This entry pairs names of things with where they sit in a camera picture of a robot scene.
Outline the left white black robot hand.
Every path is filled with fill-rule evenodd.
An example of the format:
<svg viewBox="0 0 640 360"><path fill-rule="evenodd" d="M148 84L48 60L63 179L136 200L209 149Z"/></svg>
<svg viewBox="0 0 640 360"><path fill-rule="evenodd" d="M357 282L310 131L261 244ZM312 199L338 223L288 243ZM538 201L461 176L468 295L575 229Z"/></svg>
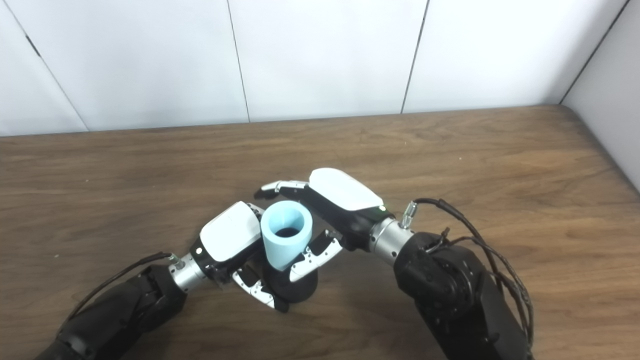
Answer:
<svg viewBox="0 0 640 360"><path fill-rule="evenodd" d="M290 305L277 296L251 262L265 259L260 220L265 210L239 201L206 223L189 249L185 262L193 275L220 287L234 282L268 308L287 313Z"/></svg>

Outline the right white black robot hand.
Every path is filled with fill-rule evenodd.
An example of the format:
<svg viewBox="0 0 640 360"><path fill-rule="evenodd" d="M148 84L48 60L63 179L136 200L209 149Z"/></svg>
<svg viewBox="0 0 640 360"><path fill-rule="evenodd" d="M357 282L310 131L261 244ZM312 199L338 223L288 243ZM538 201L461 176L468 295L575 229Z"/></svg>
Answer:
<svg viewBox="0 0 640 360"><path fill-rule="evenodd" d="M290 265L291 283L325 265L343 249L372 253L375 233L394 218L384 201L364 184L335 168L318 168L307 181L277 180L260 187L255 199L277 196L298 202L330 228L318 234Z"/></svg>

